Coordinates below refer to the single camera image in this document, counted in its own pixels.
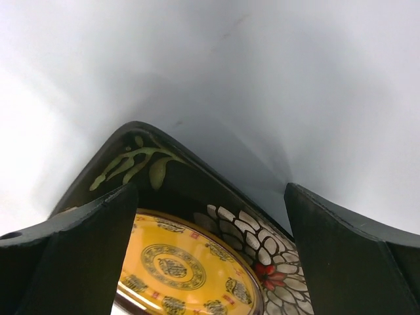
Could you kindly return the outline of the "black yellow square plate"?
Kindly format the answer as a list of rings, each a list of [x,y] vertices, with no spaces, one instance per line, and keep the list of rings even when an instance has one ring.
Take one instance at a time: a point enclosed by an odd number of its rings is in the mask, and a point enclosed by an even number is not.
[[[53,209],[84,205],[132,182],[138,206],[218,237],[252,268],[266,314],[314,312],[294,239],[275,219],[171,136],[147,123],[119,127]]]

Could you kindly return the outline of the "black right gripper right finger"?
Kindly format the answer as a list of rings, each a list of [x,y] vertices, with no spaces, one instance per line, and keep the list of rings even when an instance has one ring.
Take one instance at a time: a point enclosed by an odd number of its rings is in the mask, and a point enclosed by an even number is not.
[[[315,314],[418,314],[419,236],[289,183],[284,194]]]

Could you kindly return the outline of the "yellow round plate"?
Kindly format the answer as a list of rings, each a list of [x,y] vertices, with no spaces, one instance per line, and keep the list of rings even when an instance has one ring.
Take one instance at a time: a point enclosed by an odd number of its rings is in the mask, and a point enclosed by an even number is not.
[[[250,266],[204,229],[138,209],[115,300],[131,314],[263,314]]]

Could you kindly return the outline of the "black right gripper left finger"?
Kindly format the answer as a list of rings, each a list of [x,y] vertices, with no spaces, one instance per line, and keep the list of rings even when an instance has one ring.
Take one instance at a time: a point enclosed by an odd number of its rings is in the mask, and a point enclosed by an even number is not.
[[[110,314],[138,204],[126,184],[1,236],[2,314]]]

